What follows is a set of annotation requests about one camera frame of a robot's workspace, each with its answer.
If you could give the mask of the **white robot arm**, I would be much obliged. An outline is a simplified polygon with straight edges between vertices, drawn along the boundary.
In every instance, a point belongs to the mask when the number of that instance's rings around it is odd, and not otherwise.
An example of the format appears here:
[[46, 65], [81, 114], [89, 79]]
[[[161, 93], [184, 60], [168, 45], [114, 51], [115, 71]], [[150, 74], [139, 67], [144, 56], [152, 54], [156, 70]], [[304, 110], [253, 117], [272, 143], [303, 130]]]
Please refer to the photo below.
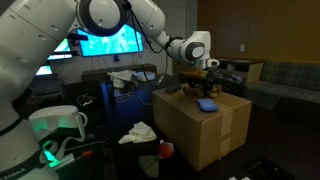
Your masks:
[[219, 63], [210, 56], [209, 32], [195, 31], [187, 39], [170, 36], [164, 31], [164, 13], [152, 0], [1, 0], [1, 180], [59, 180], [39, 143], [57, 127], [35, 130], [14, 101], [70, 32], [111, 36], [125, 25], [138, 26], [175, 59], [198, 62], [202, 68]]

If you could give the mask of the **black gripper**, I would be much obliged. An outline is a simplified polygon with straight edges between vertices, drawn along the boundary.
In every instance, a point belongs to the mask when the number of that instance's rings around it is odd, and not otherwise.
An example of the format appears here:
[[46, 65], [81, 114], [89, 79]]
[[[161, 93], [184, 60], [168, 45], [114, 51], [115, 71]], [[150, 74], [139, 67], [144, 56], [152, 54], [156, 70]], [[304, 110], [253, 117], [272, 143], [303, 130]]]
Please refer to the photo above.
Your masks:
[[225, 74], [214, 70], [204, 70], [199, 68], [191, 68], [179, 73], [179, 79], [186, 81], [191, 87], [202, 85], [206, 88], [212, 88], [214, 85], [218, 85], [225, 77]]

